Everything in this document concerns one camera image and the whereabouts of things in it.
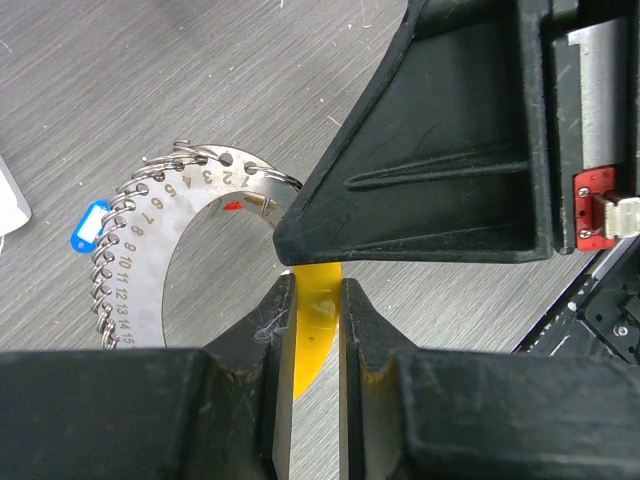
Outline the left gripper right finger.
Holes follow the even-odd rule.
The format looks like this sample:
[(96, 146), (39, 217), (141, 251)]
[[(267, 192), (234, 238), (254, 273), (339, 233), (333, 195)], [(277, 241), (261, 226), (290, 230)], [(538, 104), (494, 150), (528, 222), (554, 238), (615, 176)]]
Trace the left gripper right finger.
[(635, 479), (639, 371), (612, 359), (430, 350), (341, 285), (344, 479)]

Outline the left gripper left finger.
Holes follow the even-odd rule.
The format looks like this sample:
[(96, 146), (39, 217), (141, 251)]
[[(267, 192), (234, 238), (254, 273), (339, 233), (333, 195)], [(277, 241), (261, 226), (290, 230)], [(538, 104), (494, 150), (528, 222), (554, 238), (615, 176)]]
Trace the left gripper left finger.
[(1, 357), (5, 479), (285, 479), (296, 284), (201, 348)]

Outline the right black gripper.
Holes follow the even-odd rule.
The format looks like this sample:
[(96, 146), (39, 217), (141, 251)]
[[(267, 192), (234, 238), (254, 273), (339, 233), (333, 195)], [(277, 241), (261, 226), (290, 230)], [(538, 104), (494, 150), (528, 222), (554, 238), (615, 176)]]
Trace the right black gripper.
[(589, 262), (518, 345), (639, 361), (639, 5), (411, 1), (280, 261)]

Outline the metal numbered keyring organizer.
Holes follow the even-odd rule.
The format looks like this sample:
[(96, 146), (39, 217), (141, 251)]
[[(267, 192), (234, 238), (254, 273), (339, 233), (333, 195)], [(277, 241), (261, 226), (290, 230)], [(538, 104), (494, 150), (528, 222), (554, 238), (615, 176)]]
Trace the metal numbered keyring organizer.
[[(246, 151), (179, 140), (117, 187), (91, 255), (91, 311), (102, 349), (163, 348), (165, 280), (174, 251), (205, 209), (244, 210), (276, 227), (301, 191), (296, 178)], [(268, 198), (252, 205), (245, 197)]]

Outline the blue tag key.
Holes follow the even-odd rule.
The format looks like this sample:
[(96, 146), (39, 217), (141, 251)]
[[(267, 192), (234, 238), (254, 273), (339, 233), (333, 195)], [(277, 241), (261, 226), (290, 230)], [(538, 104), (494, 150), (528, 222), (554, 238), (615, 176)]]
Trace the blue tag key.
[(97, 239), (103, 232), (102, 219), (108, 212), (106, 200), (97, 200), (89, 205), (70, 237), (74, 251), (89, 254), (96, 249)]

